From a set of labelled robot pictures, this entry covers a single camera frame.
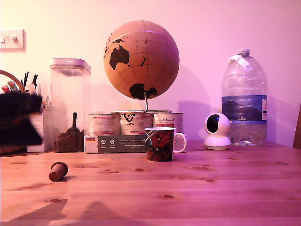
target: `water bottle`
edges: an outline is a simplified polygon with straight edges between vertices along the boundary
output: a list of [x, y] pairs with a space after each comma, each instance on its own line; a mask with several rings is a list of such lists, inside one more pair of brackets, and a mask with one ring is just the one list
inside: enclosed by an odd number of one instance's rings
[[264, 145], [267, 139], [267, 78], [249, 49], [229, 59], [222, 80], [222, 113], [230, 120], [235, 146]]

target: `wall switch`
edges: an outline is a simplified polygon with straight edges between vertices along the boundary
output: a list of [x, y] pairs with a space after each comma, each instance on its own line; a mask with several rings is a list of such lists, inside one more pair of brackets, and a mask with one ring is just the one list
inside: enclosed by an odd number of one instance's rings
[[1, 30], [1, 50], [15, 49], [23, 50], [25, 48], [24, 30]]

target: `security camera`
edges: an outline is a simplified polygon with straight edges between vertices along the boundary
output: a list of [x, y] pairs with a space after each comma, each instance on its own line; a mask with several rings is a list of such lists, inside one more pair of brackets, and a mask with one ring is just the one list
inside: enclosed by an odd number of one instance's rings
[[208, 133], [205, 146], [212, 150], [226, 150], [231, 145], [227, 133], [230, 129], [229, 119], [221, 113], [210, 114], [205, 120], [205, 130]]

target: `mug handle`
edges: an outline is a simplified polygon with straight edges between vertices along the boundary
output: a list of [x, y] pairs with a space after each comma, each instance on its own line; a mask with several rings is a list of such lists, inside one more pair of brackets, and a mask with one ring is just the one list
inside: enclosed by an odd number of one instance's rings
[[183, 137], [183, 139], [184, 139], [184, 147], [183, 147], [181, 150], [179, 150], [179, 151], [173, 151], [174, 153], [180, 153], [180, 152], [183, 152], [183, 151], [185, 150], [186, 146], [187, 146], [187, 139], [186, 139], [185, 135], [182, 134], [182, 133], [176, 133], [176, 134], [174, 135], [174, 139], [175, 139], [177, 136]]

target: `paper label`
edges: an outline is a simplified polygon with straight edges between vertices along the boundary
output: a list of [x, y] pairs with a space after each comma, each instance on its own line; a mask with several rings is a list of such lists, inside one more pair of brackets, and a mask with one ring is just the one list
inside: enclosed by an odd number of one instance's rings
[[229, 58], [229, 63], [232, 60], [235, 60], [244, 69], [250, 65], [241, 55], [234, 55], [234, 56], [230, 57]]
[[222, 97], [222, 113], [232, 124], [267, 124], [267, 96]]

